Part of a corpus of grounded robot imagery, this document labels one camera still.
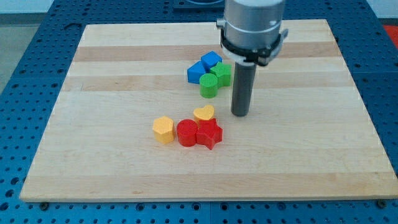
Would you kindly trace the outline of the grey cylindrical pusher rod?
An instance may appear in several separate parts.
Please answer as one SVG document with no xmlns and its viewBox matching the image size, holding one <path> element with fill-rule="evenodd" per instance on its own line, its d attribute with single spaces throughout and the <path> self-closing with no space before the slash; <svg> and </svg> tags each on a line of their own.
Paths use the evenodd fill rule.
<svg viewBox="0 0 398 224">
<path fill-rule="evenodd" d="M 243 117 L 249 112 L 252 89 L 256 74 L 256 65 L 241 65 L 235 63 L 231 112 Z"/>
</svg>

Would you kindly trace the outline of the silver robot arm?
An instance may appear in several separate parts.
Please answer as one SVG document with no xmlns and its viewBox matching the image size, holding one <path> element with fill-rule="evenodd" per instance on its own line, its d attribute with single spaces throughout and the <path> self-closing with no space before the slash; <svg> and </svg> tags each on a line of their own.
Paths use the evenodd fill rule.
<svg viewBox="0 0 398 224">
<path fill-rule="evenodd" d="M 223 53 L 235 62 L 231 112 L 246 116 L 256 68 L 267 66 L 282 49 L 289 31 L 281 31 L 284 0 L 226 0 L 216 22 Z"/>
</svg>

